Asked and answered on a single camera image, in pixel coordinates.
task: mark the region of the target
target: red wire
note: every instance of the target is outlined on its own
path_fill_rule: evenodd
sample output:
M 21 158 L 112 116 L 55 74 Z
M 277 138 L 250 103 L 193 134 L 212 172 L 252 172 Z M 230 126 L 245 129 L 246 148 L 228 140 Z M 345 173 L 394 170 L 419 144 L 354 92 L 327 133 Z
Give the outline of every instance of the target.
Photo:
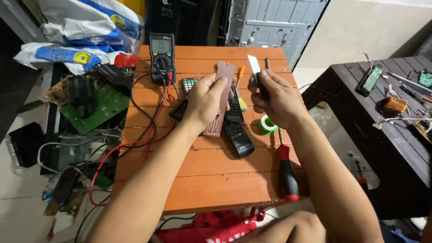
M 157 113 L 156 116 L 155 116 L 155 119 L 154 119 L 155 121 L 156 121 L 156 119 L 158 118 L 158 116 L 159 116 L 159 114 L 160 114 L 160 112 L 161 112 L 161 110 L 162 110 L 162 107 L 163 107 L 163 105 L 164 105 L 164 103 L 165 103 L 165 101 L 166 101 L 166 99 L 167 99 L 167 97 L 168 97 L 168 95 L 169 95 L 169 86 L 170 86 L 170 85 L 171 85 L 171 82 L 168 83 L 168 89 L 167 89 L 167 92 L 166 92 L 165 97 L 164 97 L 164 99 L 163 99 L 163 101 L 162 101 L 161 108 L 159 109 L 158 113 Z M 168 131 L 167 134 L 165 134 L 165 135 L 162 136 L 161 138 L 158 138 L 158 139 L 156 139 L 156 140 L 153 140 L 153 142 L 160 141 L 160 140 L 162 140 L 163 138 L 167 137 L 167 136 L 171 133 L 171 131 L 174 129 L 174 127 L 175 127 L 175 122 L 174 122 L 173 126 L 171 127 L 171 129 Z M 148 133 L 148 135 L 147 135 L 147 141 L 150 139 L 150 134 L 151 134 L 151 132 L 152 132 L 152 129 L 153 129 L 153 124 L 150 126 L 150 130 L 149 130 L 149 133 Z M 124 145 L 128 145 L 128 144 L 141 144 L 141 143 L 146 143 L 147 141 L 135 141 L 135 142 L 122 143 L 122 144 L 116 146 L 115 148 L 113 148 L 111 151 L 109 151 L 107 155 L 105 155 L 105 157 L 104 157 L 104 159 L 101 161 L 101 164 L 99 165 L 99 167 L 98 167 L 98 169 L 97 169 L 95 175 L 93 176 L 93 180 L 92 180 L 92 183 L 91 183 L 91 185 L 90 185 L 89 199 L 90 199 L 90 202 L 93 204 L 93 206 L 95 206 L 95 207 L 103 207 L 103 206 L 106 205 L 106 203 L 101 203 L 101 204 L 97 204 L 97 203 L 95 203 L 95 201 L 93 200 L 93 197 L 92 197 L 92 196 L 93 196 L 93 186 L 94 186 L 94 184 L 95 184 L 95 180 L 96 180 L 96 176 L 98 175 L 98 171 L 102 168 L 102 165 L 105 163 L 105 161 L 107 160 L 107 158 L 111 155 L 111 153 L 113 153 L 113 152 L 116 151 L 118 148 L 120 148 L 120 147 L 122 147 L 122 146 L 124 146 Z M 146 147 L 146 156 L 145 156 L 144 161 L 147 159 L 147 153 L 148 153 L 149 145 L 150 145 L 150 144 L 148 144 L 147 147 Z

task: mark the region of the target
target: solder wire spool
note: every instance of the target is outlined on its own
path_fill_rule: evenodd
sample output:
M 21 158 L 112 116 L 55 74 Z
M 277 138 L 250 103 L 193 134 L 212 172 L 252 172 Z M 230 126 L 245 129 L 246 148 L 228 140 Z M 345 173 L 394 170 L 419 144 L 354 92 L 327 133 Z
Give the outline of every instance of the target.
M 261 132 L 267 135 L 273 134 L 278 129 L 278 127 L 270 120 L 267 115 L 261 118 L 258 128 Z

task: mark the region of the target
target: green circuit board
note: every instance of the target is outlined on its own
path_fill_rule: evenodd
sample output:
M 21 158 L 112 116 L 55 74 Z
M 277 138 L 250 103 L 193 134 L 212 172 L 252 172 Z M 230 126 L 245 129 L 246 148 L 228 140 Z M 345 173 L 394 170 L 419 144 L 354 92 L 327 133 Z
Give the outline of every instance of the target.
M 420 73 L 419 83 L 428 88 L 432 86 L 432 73 L 422 70 Z
M 71 104 L 66 104 L 60 108 L 60 112 L 82 136 L 129 106 L 129 98 L 110 86 L 95 90 L 94 95 L 96 102 L 95 112 L 89 117 L 80 118 L 76 108 Z
M 372 89 L 375 87 L 375 84 L 381 76 L 381 73 L 382 69 L 380 67 L 372 67 L 372 71 L 370 72 L 370 74 L 365 77 L 362 82 L 360 82 L 357 91 L 368 96 L 371 93 Z

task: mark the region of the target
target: orange wooden table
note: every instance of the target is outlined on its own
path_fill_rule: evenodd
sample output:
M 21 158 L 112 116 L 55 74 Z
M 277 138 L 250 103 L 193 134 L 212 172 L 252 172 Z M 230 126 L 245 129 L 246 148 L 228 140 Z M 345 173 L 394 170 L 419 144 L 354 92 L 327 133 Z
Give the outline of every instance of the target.
M 235 65 L 236 76 L 241 66 L 245 66 L 245 73 L 238 89 L 249 106 L 249 110 L 243 113 L 245 119 L 243 127 L 254 143 L 255 151 L 243 159 L 238 159 L 231 141 L 224 132 L 220 137 L 198 137 L 174 180 L 165 204 L 164 215 L 286 203 L 278 198 L 279 158 L 276 149 L 280 144 L 279 138 L 277 133 L 276 136 L 263 135 L 258 130 L 257 125 L 263 115 L 253 111 L 251 93 L 247 89 L 252 74 L 247 55 L 256 56 L 262 68 L 265 67 L 264 59 L 268 57 L 271 70 L 297 89 L 291 68 L 280 48 L 175 47 L 177 71 L 175 86 L 179 89 L 180 99 L 184 97 L 184 90 L 179 82 L 182 78 L 201 78 L 212 73 L 219 60 Z M 135 79 L 149 72 L 149 47 L 143 46 L 140 50 Z M 132 93 L 135 102 L 144 111 L 153 115 L 162 97 L 163 89 L 153 84 L 150 76 L 147 76 L 135 85 Z M 176 97 L 173 88 L 169 93 Z M 174 123 L 168 115 L 174 105 L 172 100 L 165 102 L 156 121 L 158 128 L 156 138 L 166 134 Z M 122 142 L 136 141 L 149 123 L 150 120 L 130 103 Z M 291 144 L 286 131 L 283 132 L 284 142 Z M 149 155 L 157 147 L 158 142 L 150 144 Z M 290 147 L 290 159 L 299 183 L 300 197 L 307 197 L 308 189 L 303 171 L 292 145 Z M 145 147 L 136 148 L 118 161 L 114 194 L 142 166 L 144 153 Z

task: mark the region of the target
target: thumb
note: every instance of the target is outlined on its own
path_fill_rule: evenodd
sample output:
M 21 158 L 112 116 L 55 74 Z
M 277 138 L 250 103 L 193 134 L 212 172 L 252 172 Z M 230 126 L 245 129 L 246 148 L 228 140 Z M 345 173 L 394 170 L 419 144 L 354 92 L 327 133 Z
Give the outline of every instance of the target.
M 267 73 L 265 69 L 261 70 L 261 72 L 257 75 L 260 82 L 267 88 L 269 92 L 276 89 L 279 84 L 277 84 Z
M 223 91 L 226 88 L 228 83 L 227 77 L 221 77 L 216 80 L 210 90 L 207 92 L 208 94 L 220 98 L 222 96 Z

